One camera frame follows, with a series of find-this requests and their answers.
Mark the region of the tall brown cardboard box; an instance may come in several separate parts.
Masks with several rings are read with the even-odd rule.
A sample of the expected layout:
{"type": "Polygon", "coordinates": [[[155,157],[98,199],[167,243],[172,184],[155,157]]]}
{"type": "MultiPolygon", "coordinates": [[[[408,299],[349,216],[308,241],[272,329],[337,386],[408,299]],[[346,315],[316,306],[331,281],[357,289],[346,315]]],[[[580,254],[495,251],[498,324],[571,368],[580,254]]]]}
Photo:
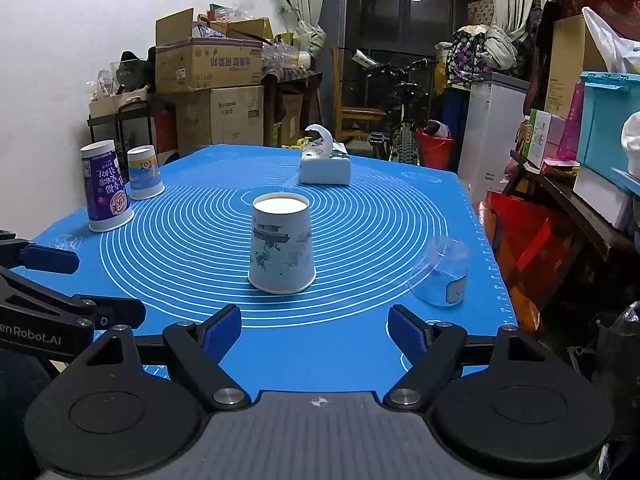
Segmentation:
{"type": "Polygon", "coordinates": [[[606,66],[582,15],[554,24],[550,73],[544,110],[567,118],[575,84],[582,72],[605,72],[606,66]]]}

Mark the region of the teal plastic storage bin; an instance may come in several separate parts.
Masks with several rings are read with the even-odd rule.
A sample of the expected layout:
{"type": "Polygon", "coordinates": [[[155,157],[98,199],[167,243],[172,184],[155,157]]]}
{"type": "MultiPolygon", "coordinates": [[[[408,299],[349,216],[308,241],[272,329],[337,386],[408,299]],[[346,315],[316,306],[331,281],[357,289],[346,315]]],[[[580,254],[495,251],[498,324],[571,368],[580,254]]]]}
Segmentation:
{"type": "Polygon", "coordinates": [[[614,182],[613,169],[626,170],[620,144],[626,120],[639,110],[639,75],[582,72],[584,87],[577,161],[614,182]]]}

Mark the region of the red shopping bag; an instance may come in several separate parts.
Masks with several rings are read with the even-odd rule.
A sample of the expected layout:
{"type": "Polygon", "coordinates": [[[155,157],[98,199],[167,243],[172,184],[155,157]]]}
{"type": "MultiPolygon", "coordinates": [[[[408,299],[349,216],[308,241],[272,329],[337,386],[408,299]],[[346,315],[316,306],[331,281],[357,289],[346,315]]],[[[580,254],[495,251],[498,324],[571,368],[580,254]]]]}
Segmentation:
{"type": "Polygon", "coordinates": [[[542,310],[573,263],[575,225],[562,211],[489,191],[473,205],[496,257],[518,325],[544,332],[542,310]]]}

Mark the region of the purple paper cup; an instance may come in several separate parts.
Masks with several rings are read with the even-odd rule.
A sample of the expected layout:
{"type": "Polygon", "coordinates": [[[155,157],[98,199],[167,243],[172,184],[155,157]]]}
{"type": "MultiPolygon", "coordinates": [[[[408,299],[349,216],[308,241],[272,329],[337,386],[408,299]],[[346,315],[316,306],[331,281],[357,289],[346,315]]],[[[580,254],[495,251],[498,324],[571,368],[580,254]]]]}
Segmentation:
{"type": "Polygon", "coordinates": [[[108,139],[85,145],[80,156],[89,229],[104,233],[124,226],[134,218],[134,211],[119,168],[115,142],[108,139]]]}

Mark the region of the white printed paper cup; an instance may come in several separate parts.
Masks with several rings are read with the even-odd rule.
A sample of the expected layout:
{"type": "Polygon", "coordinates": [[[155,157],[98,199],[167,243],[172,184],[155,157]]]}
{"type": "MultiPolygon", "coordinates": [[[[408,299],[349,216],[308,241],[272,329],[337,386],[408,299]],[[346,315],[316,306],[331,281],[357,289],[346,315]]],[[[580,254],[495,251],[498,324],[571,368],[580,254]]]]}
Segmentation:
{"type": "Polygon", "coordinates": [[[247,279],[273,295],[293,295],[316,278],[310,203],[295,193],[268,193],[252,203],[247,279]]]}

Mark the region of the red bucket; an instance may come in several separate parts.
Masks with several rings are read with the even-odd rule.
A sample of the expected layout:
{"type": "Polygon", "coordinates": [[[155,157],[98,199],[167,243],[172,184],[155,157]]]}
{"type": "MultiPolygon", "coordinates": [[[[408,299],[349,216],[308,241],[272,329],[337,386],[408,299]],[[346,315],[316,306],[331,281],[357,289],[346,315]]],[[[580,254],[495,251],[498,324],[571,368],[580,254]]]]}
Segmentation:
{"type": "Polygon", "coordinates": [[[424,130],[418,132],[420,165],[427,168],[447,170],[452,153],[454,139],[431,136],[424,130]]]}

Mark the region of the upper cardboard box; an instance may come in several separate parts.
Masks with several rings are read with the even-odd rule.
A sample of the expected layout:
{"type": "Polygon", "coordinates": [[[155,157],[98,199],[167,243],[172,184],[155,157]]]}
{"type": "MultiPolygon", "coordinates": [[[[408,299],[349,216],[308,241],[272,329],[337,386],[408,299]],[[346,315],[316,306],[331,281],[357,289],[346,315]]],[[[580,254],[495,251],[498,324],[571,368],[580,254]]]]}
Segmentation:
{"type": "Polygon", "coordinates": [[[155,23],[155,85],[163,94],[256,86],[262,43],[221,35],[186,9],[155,23]]]}

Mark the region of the black metal cart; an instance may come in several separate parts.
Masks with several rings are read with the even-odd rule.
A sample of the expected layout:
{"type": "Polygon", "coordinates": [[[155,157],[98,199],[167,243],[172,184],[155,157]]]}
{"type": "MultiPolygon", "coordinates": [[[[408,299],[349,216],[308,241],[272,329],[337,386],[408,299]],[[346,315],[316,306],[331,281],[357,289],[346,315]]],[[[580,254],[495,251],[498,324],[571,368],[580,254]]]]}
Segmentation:
{"type": "Polygon", "coordinates": [[[91,141],[112,139],[119,163],[127,167],[129,150],[155,144],[155,116],[159,111],[160,106],[153,101],[138,101],[121,105],[112,114],[89,115],[87,126],[91,141]]]}

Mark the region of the black bicycle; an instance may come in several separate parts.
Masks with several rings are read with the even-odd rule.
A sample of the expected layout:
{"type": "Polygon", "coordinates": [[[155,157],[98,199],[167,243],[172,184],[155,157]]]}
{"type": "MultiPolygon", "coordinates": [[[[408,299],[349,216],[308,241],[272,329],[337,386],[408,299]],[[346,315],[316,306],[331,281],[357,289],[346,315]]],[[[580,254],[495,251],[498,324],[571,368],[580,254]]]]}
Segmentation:
{"type": "Polygon", "coordinates": [[[376,62],[359,49],[352,60],[364,69],[366,77],[373,78],[382,88],[383,117],[368,141],[377,159],[419,166],[421,151],[418,133],[426,127],[428,91],[416,82],[416,76],[425,73],[428,58],[418,58],[405,66],[376,62]]]}

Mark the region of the small blue white paper cup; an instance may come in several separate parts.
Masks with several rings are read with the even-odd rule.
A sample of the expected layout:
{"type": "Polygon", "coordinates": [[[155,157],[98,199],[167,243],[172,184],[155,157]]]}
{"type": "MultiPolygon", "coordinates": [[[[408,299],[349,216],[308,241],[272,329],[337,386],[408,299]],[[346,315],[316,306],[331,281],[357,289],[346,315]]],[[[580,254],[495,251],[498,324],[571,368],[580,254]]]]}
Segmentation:
{"type": "Polygon", "coordinates": [[[153,145],[141,145],[127,152],[130,197],[148,200],[165,191],[153,145]]]}

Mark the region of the blue silicone baking mat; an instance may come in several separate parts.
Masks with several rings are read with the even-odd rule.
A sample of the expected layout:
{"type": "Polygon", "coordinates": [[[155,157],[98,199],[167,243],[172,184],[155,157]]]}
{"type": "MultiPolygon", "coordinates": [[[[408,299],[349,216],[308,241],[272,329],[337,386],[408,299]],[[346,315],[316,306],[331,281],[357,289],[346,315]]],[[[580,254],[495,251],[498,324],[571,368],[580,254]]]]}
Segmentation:
{"type": "Polygon", "coordinates": [[[227,304],[241,333],[222,368],[265,390],[384,393],[410,367],[390,338],[400,304],[492,336],[514,321],[484,229],[448,171],[352,157],[345,185],[299,177],[299,151],[216,145],[162,171],[160,195],[95,233],[80,210],[38,243],[78,255],[70,275],[28,271],[65,295],[144,303],[143,335],[227,304]]]}

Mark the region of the white cloth bundle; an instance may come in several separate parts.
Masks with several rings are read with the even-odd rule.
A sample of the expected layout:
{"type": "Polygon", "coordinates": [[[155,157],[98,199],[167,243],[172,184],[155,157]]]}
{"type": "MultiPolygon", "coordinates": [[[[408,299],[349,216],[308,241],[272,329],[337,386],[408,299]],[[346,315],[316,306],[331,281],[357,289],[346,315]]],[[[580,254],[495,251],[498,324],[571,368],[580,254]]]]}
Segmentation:
{"type": "Polygon", "coordinates": [[[628,158],[628,174],[640,179],[640,112],[631,114],[623,124],[620,144],[628,158]]]}

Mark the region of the clear plastic cup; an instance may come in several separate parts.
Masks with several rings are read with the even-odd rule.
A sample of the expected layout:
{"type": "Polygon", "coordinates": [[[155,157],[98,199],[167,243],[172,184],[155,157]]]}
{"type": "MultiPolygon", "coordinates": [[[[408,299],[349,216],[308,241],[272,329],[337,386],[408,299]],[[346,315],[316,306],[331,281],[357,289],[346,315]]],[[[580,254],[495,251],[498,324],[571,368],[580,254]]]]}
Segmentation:
{"type": "Polygon", "coordinates": [[[435,307],[460,304],[468,282],[469,256],[469,248],[461,240],[431,237],[410,271],[409,289],[416,298],[435,307]]]}

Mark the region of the white tissue box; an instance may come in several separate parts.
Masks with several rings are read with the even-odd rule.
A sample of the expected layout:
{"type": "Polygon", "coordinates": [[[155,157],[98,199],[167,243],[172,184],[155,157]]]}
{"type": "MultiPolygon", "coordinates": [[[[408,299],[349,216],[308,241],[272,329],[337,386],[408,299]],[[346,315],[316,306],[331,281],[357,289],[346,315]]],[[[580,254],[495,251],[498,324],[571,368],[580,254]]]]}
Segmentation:
{"type": "Polygon", "coordinates": [[[352,164],[345,145],[334,140],[322,125],[309,125],[306,133],[312,139],[302,148],[299,182],[309,185],[347,186],[352,176],[352,164]]]}

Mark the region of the white chest freezer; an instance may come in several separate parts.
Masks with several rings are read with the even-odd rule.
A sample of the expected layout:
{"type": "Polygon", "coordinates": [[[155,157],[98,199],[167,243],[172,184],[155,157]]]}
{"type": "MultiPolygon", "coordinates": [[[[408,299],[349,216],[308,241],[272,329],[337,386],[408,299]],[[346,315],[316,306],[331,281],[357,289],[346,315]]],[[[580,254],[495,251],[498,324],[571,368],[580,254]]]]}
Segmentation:
{"type": "Polygon", "coordinates": [[[503,190],[527,90],[527,81],[498,73],[471,84],[458,176],[472,203],[503,190]]]}

